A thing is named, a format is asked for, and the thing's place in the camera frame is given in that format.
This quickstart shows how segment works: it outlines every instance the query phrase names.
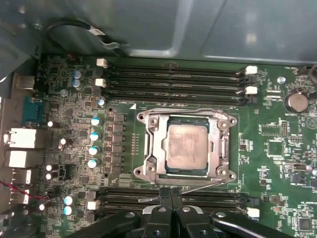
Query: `black cable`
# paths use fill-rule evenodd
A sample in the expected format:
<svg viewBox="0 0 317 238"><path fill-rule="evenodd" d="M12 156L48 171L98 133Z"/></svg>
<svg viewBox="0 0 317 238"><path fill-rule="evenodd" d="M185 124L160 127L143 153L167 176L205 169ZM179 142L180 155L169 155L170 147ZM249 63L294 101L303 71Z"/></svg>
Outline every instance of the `black cable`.
<svg viewBox="0 0 317 238"><path fill-rule="evenodd" d="M83 22L81 20L62 18L60 20L57 20L57 21L51 23L49 26L47 26L46 29L44 30L44 33L45 33L45 37L48 39L48 41L54 47L59 48L64 53L67 53L67 50L60 43L55 41L50 35L51 31L59 26L76 26L76 27L83 28L87 31L90 31L90 33L94 34L95 36L97 36L99 38L101 44L110 44L110 43L115 42L110 36L106 35L101 30L93 27L92 25L90 25L86 22ZM117 56L126 56L126 54L120 49L114 49L113 51Z"/></svg>
<svg viewBox="0 0 317 238"><path fill-rule="evenodd" d="M313 72L317 68L317 63L313 65L313 67L308 71L308 77L317 84L317 79L314 77Z"/></svg>

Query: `chip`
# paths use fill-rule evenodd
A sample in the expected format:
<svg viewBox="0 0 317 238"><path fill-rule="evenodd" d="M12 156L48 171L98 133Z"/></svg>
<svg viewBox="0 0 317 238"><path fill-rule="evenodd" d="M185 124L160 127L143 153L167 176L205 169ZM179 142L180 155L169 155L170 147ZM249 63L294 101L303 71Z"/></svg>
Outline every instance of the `chip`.
<svg viewBox="0 0 317 238"><path fill-rule="evenodd" d="M241 144L239 150L247 150L247 145Z"/></svg>
<svg viewBox="0 0 317 238"><path fill-rule="evenodd" d="M70 160L70 154L64 154L64 160Z"/></svg>
<svg viewBox="0 0 317 238"><path fill-rule="evenodd" d="M81 176L80 183L81 184L88 184L89 183L89 176Z"/></svg>
<svg viewBox="0 0 317 238"><path fill-rule="evenodd" d="M80 136L80 137L87 138L87 137L88 137L88 131L87 131L87 130L81 130L81 131L79 132L79 136Z"/></svg>
<svg viewBox="0 0 317 238"><path fill-rule="evenodd" d="M78 192L77 197L80 198L80 199L85 198L86 197L86 192Z"/></svg>
<svg viewBox="0 0 317 238"><path fill-rule="evenodd" d="M106 173L110 173L110 172L111 172L111 167L105 167L104 171L105 171Z"/></svg>
<svg viewBox="0 0 317 238"><path fill-rule="evenodd" d="M125 121L125 115L124 114L115 114L114 121Z"/></svg>
<svg viewBox="0 0 317 238"><path fill-rule="evenodd" d="M113 128L112 128L112 130L113 131L117 131L117 132L122 132L122 131L124 131L124 126L123 125L113 125Z"/></svg>
<svg viewBox="0 0 317 238"><path fill-rule="evenodd" d="M120 164L123 161L123 156L121 155L113 155L111 162L113 164Z"/></svg>
<svg viewBox="0 0 317 238"><path fill-rule="evenodd" d="M51 68L50 73L58 73L58 68L57 67Z"/></svg>
<svg viewBox="0 0 317 238"><path fill-rule="evenodd" d="M57 103L51 103L51 111L58 111L59 105Z"/></svg>
<svg viewBox="0 0 317 238"><path fill-rule="evenodd" d="M85 216L85 212L84 211L77 211L76 217L83 218L84 216Z"/></svg>
<svg viewBox="0 0 317 238"><path fill-rule="evenodd" d="M55 217L54 213L48 213L48 218L53 219Z"/></svg>
<svg viewBox="0 0 317 238"><path fill-rule="evenodd" d="M280 201L279 196L276 196L276 195L271 196L271 203L279 204L279 201Z"/></svg>
<svg viewBox="0 0 317 238"><path fill-rule="evenodd" d="M170 125L164 149L169 168L204 170L208 158L208 130L202 125Z"/></svg>
<svg viewBox="0 0 317 238"><path fill-rule="evenodd" d="M84 90L84 94L91 94L91 92L92 92L92 90L91 90L91 88L85 88L85 90Z"/></svg>
<svg viewBox="0 0 317 238"><path fill-rule="evenodd" d="M123 135L113 135L106 138L106 141L112 141L112 142L123 142L124 136Z"/></svg>
<svg viewBox="0 0 317 238"><path fill-rule="evenodd" d="M269 196L264 195L263 196L263 202L269 202Z"/></svg>
<svg viewBox="0 0 317 238"><path fill-rule="evenodd" d="M310 231L312 229L312 222L309 218L298 219L298 230Z"/></svg>
<svg viewBox="0 0 317 238"><path fill-rule="evenodd" d="M112 166L111 167L111 173L114 175L119 175L122 172L121 166Z"/></svg>
<svg viewBox="0 0 317 238"><path fill-rule="evenodd" d="M87 222L94 222L95 221L95 215L93 213L86 213L86 221Z"/></svg>
<svg viewBox="0 0 317 238"><path fill-rule="evenodd" d="M67 109L65 111L65 116L66 117L72 117L73 116L73 110L72 109Z"/></svg>

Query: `screw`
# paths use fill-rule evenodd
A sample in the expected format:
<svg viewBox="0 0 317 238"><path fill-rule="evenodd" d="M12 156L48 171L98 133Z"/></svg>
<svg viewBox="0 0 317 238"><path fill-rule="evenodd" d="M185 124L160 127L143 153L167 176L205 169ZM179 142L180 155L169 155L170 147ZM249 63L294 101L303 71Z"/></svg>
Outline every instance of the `screw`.
<svg viewBox="0 0 317 238"><path fill-rule="evenodd" d="M158 211L159 212L166 212L166 208L165 207L161 207Z"/></svg>
<svg viewBox="0 0 317 238"><path fill-rule="evenodd" d="M132 218L135 214L133 212L129 212L127 215L125 215L126 218Z"/></svg>
<svg viewBox="0 0 317 238"><path fill-rule="evenodd" d="M190 212L190 208L189 207L183 207L182 209L184 212Z"/></svg>
<svg viewBox="0 0 317 238"><path fill-rule="evenodd" d="M42 31L43 26L40 23L34 23L33 28Z"/></svg>
<svg viewBox="0 0 317 238"><path fill-rule="evenodd" d="M19 7L19 12L21 13L21 14L25 14L25 6L20 6Z"/></svg>
<svg viewBox="0 0 317 238"><path fill-rule="evenodd" d="M225 217L226 214L224 214L223 212L217 212L217 213L216 213L216 216L218 216L218 217Z"/></svg>
<svg viewBox="0 0 317 238"><path fill-rule="evenodd" d="M313 169L312 174L317 177L317 169Z"/></svg>
<svg viewBox="0 0 317 238"><path fill-rule="evenodd" d="M153 173L154 171L155 171L155 169L154 169L154 167L149 167L149 171L151 172L151 173Z"/></svg>
<svg viewBox="0 0 317 238"><path fill-rule="evenodd" d="M150 125L156 126L158 124L158 119L157 118L151 118L150 119Z"/></svg>
<svg viewBox="0 0 317 238"><path fill-rule="evenodd" d="M284 84L285 82L286 82L286 78L285 77L278 77L277 78L277 82L279 83L279 84Z"/></svg>

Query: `integrated circuit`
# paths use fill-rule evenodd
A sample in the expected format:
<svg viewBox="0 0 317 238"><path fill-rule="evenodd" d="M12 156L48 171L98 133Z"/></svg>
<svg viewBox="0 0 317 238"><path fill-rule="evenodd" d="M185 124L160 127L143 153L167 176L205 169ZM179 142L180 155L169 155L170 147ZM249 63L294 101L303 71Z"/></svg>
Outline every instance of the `integrated circuit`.
<svg viewBox="0 0 317 238"><path fill-rule="evenodd" d="M204 170L208 160L208 130L201 125L171 125L163 149L169 168Z"/></svg>
<svg viewBox="0 0 317 238"><path fill-rule="evenodd" d="M80 183L81 184L88 184L89 183L89 176L81 176Z"/></svg>
<svg viewBox="0 0 317 238"><path fill-rule="evenodd" d="M51 111L58 111L59 104L58 103L51 103L50 104L50 109Z"/></svg>
<svg viewBox="0 0 317 238"><path fill-rule="evenodd" d="M108 136L106 138L106 141L111 141L111 142L123 142L124 141L124 135L112 135Z"/></svg>
<svg viewBox="0 0 317 238"><path fill-rule="evenodd" d="M65 116L66 117L72 117L73 116L73 110L72 109L67 109L65 111Z"/></svg>
<svg viewBox="0 0 317 238"><path fill-rule="evenodd" d="M125 121L125 115L124 114L114 114L114 121Z"/></svg>
<svg viewBox="0 0 317 238"><path fill-rule="evenodd" d="M299 218L298 219L298 230L299 231L311 231L312 222L309 218Z"/></svg>
<svg viewBox="0 0 317 238"><path fill-rule="evenodd" d="M115 124L113 126L108 126L107 130L108 131L115 131L115 132L123 132L123 131L125 131L125 126Z"/></svg>
<svg viewBox="0 0 317 238"><path fill-rule="evenodd" d="M79 136L83 137L83 138L87 138L88 137L88 131L87 130L81 130L79 132Z"/></svg>

